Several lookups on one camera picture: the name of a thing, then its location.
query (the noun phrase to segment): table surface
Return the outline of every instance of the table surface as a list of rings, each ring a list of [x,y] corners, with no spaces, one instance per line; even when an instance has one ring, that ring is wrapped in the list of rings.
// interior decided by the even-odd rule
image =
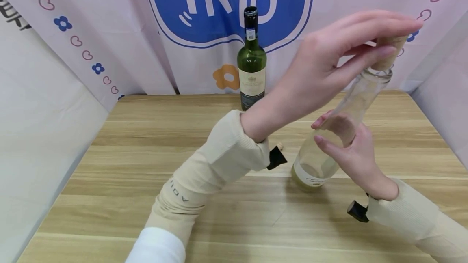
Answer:
[[[314,193],[290,181],[309,125],[327,106],[270,137],[287,164],[249,173],[214,195],[197,220],[188,263],[432,263],[392,230],[346,214],[365,194],[338,172]],[[118,102],[25,249],[20,263],[123,263],[163,183],[206,140],[238,95],[129,96]],[[405,93],[386,91],[367,111],[382,170],[468,226],[468,174]]]

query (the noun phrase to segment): beige sleeve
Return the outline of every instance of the beige sleeve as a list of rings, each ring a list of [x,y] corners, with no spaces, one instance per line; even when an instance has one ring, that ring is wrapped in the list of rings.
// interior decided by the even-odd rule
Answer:
[[[198,214],[209,197],[250,170],[270,163],[268,141],[244,134],[241,112],[233,110],[211,131],[206,143],[178,168],[156,198],[145,227],[159,227],[187,246]]]
[[[398,198],[369,198],[369,220],[391,227],[439,263],[468,263],[468,230],[421,193],[394,180],[400,189]]]

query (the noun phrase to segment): hand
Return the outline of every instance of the hand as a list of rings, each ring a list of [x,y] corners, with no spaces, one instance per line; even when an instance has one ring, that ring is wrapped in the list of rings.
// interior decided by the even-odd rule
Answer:
[[[332,111],[322,115],[312,124],[313,129],[326,125],[326,120]],[[318,147],[331,156],[342,170],[366,193],[374,199],[393,201],[398,197],[398,185],[385,176],[375,163],[372,133],[363,123],[353,124],[345,115],[332,116],[333,123],[327,129],[342,140],[349,138],[350,132],[355,132],[351,145],[345,148],[336,146],[320,135],[314,136]]]
[[[371,47],[379,37],[415,32],[422,22],[391,11],[364,11],[307,35],[274,89],[241,117],[244,132],[259,142],[328,103],[363,69],[396,53]],[[340,57],[355,55],[341,67]]]

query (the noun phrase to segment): wrist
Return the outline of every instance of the wrist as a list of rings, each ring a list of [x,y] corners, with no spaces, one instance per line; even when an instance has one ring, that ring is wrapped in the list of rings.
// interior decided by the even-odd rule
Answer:
[[[399,194],[398,184],[382,172],[367,185],[367,194],[376,200],[394,201]]]
[[[284,114],[277,109],[277,101],[265,96],[240,116],[244,133],[256,143],[288,124]]]

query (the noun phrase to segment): fingernail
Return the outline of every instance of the fingernail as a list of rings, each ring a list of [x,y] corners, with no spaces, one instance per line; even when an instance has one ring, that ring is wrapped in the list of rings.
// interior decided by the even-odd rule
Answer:
[[[397,48],[393,46],[382,46],[377,49],[378,49],[379,55],[382,57],[390,56],[391,54],[394,54],[397,51]]]

